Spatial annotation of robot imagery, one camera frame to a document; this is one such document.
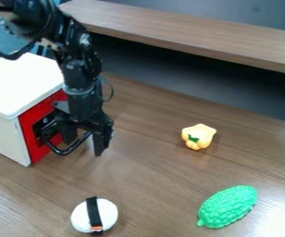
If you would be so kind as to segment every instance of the screw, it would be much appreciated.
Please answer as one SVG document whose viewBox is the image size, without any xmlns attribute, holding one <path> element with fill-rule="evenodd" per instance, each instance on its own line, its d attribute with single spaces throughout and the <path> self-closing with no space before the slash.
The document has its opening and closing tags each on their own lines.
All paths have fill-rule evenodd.
<svg viewBox="0 0 285 237">
<path fill-rule="evenodd" d="M 36 10 L 36 5 L 35 5 L 35 3 L 34 3 L 33 1 L 30 1 L 30 2 L 28 3 L 28 8 L 29 8 L 30 11 L 35 11 L 35 10 Z"/>
</svg>

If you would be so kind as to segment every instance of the wooden bench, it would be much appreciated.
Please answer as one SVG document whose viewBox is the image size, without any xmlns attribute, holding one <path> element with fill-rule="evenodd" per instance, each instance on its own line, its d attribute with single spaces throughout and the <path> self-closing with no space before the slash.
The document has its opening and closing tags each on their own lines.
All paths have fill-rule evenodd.
<svg viewBox="0 0 285 237">
<path fill-rule="evenodd" d="M 285 73 L 285 31 L 96 0 L 61 9 L 92 32 Z"/>
</svg>

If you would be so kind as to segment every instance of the white box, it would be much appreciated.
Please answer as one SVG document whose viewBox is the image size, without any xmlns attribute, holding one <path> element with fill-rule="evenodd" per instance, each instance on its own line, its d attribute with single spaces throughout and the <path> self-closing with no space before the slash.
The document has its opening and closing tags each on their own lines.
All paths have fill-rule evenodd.
<svg viewBox="0 0 285 237">
<path fill-rule="evenodd" d="M 16 61 L 0 58 L 0 154 L 23 166 L 31 163 L 19 116 L 58 92 L 62 82 L 52 59 L 33 54 Z"/>
</svg>

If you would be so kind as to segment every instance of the red panel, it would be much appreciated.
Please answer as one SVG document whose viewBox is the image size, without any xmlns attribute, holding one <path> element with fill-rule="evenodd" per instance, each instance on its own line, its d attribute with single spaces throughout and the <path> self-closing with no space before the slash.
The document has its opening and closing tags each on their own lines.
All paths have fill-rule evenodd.
<svg viewBox="0 0 285 237">
<path fill-rule="evenodd" d="M 54 110 L 53 102 L 55 100 L 66 99 L 66 94 L 62 90 L 60 90 L 19 116 L 19 123 L 31 157 L 31 163 L 36 163 L 50 151 L 50 149 L 46 145 L 38 145 L 32 130 L 32 125 Z M 61 143 L 60 135 L 58 134 L 53 137 L 51 142 L 55 145 Z"/>
</svg>

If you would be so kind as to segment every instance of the box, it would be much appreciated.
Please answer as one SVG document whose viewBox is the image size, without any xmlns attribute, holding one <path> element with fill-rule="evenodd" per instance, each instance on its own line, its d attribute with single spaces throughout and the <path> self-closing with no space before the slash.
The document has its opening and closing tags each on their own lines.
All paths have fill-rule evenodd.
<svg viewBox="0 0 285 237">
<path fill-rule="evenodd" d="M 0 58 L 0 154 L 28 166 L 49 152 L 37 143 L 32 125 L 66 98 L 62 83 L 52 59 L 29 53 L 16 61 Z M 60 143 L 59 135 L 52 142 Z"/>
</svg>

